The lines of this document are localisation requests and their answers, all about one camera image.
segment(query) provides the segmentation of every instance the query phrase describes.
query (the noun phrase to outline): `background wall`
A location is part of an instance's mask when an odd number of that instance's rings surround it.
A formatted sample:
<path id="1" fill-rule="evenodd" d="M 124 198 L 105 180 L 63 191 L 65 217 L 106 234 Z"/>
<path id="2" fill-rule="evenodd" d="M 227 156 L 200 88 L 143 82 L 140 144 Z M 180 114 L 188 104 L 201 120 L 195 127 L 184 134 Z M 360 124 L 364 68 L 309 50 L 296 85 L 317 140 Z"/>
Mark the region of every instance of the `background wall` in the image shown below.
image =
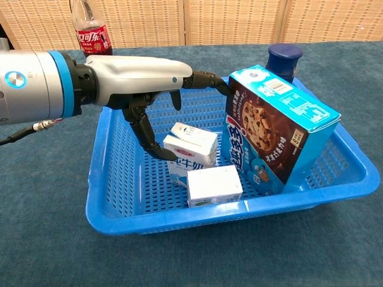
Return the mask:
<path id="1" fill-rule="evenodd" d="M 93 0 L 113 47 L 383 40 L 382 0 Z M 0 0 L 25 50 L 77 49 L 68 0 Z"/>

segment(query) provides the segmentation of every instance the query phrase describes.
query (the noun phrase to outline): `table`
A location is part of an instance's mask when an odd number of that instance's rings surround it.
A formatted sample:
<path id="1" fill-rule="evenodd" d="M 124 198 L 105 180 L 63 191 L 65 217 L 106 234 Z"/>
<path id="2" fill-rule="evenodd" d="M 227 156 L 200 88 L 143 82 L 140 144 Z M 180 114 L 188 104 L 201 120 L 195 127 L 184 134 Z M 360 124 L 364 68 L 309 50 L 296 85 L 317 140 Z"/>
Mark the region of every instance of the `table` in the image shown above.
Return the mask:
<path id="1" fill-rule="evenodd" d="M 383 43 L 302 44 L 297 76 L 342 113 L 383 171 Z M 221 76 L 268 45 L 116 49 Z M 70 51 L 78 62 L 85 58 Z M 382 286 L 382 188 L 310 210 L 149 236 L 108 237 L 85 217 L 97 106 L 0 147 L 1 286 Z M 20 127 L 0 127 L 4 138 Z"/>

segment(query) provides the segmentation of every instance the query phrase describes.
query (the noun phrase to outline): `black cable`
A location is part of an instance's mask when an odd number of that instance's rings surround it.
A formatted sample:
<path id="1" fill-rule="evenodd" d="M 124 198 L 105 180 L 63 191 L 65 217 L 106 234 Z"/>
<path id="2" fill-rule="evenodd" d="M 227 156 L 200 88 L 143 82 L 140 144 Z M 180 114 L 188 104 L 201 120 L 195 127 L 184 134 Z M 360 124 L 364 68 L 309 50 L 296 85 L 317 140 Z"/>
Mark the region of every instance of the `black cable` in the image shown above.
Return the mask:
<path id="1" fill-rule="evenodd" d="M 29 136 L 36 131 L 34 130 L 33 126 L 26 127 L 25 129 L 19 130 L 18 132 L 14 133 L 13 135 L 7 137 L 6 139 L 0 140 L 0 145 L 9 144 L 15 141 L 18 141 L 19 139 L 22 139 L 26 136 Z"/>

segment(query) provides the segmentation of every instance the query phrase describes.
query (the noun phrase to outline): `coca-cola bottle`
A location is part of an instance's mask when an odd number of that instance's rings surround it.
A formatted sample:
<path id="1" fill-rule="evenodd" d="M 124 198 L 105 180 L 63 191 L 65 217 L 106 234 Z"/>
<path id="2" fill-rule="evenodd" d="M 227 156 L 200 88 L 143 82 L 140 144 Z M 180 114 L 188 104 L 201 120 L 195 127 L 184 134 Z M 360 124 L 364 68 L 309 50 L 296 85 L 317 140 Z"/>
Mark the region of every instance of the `coca-cola bottle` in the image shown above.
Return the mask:
<path id="1" fill-rule="evenodd" d="M 91 0 L 73 0 L 72 22 L 86 57 L 112 55 L 112 44 L 104 19 Z"/>

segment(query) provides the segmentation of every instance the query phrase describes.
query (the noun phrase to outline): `red bottle label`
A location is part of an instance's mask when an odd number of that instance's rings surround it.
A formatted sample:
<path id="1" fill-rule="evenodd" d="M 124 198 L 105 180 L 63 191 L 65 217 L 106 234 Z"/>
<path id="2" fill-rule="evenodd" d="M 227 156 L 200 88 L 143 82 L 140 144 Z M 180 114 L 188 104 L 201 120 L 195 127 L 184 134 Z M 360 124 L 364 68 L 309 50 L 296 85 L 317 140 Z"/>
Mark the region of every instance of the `red bottle label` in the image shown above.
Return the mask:
<path id="1" fill-rule="evenodd" d="M 77 39 L 82 51 L 87 54 L 103 53 L 111 48 L 105 25 L 91 30 L 77 31 Z"/>

